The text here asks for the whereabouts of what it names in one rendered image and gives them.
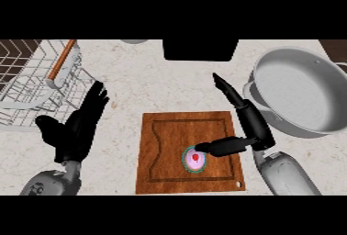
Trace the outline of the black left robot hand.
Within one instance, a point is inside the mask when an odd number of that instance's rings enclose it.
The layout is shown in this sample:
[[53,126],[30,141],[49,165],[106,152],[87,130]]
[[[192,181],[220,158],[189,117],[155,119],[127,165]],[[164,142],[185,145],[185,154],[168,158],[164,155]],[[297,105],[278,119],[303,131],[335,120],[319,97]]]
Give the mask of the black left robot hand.
[[96,125],[108,100],[105,85],[96,81],[87,92],[81,107],[72,112],[65,123],[46,115],[35,117],[43,141],[56,148],[55,162],[83,162],[87,158]]

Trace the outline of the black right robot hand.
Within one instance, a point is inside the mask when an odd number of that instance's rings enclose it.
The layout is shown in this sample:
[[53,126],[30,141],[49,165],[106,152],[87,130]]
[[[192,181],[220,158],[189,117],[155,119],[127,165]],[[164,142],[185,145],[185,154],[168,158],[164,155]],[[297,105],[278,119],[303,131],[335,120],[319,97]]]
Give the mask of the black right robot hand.
[[251,146],[254,151],[264,151],[275,145],[273,134],[266,119],[251,100],[241,97],[236,89],[221,76],[214,73],[213,78],[216,87],[223,92],[229,103],[236,109],[245,137],[226,137],[211,142],[202,142],[195,145],[193,149],[211,154],[214,157],[244,152],[247,151],[247,146]]

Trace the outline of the grey metal pot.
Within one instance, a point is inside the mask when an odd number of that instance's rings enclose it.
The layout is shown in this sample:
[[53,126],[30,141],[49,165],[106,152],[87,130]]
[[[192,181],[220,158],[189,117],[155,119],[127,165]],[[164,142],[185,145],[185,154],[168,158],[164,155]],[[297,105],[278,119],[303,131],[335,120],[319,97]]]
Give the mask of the grey metal pot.
[[298,47],[260,55],[242,94],[281,132],[306,139],[347,132],[345,69],[347,62]]

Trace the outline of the brown wooden cutting board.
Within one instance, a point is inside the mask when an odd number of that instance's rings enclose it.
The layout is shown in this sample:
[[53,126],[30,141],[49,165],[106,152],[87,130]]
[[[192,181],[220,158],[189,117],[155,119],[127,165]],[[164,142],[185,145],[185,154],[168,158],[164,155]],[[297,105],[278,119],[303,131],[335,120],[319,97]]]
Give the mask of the brown wooden cutting board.
[[214,157],[195,145],[235,134],[227,111],[145,113],[136,193],[199,193],[245,189],[239,156]]

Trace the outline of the black appliance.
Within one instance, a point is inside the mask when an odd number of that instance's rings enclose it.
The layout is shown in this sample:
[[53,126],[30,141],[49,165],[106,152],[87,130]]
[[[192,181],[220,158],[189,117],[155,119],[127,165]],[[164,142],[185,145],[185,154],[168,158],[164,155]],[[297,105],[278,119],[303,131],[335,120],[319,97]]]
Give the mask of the black appliance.
[[236,39],[165,39],[164,58],[168,61],[229,62],[238,44]]

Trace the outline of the dark brown wooden panel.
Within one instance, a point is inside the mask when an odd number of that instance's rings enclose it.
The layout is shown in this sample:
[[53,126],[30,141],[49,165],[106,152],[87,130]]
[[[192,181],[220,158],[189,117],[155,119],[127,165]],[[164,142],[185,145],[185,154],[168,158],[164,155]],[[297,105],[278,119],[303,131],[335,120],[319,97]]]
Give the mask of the dark brown wooden panel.
[[347,39],[320,39],[320,44],[331,61],[347,63]]

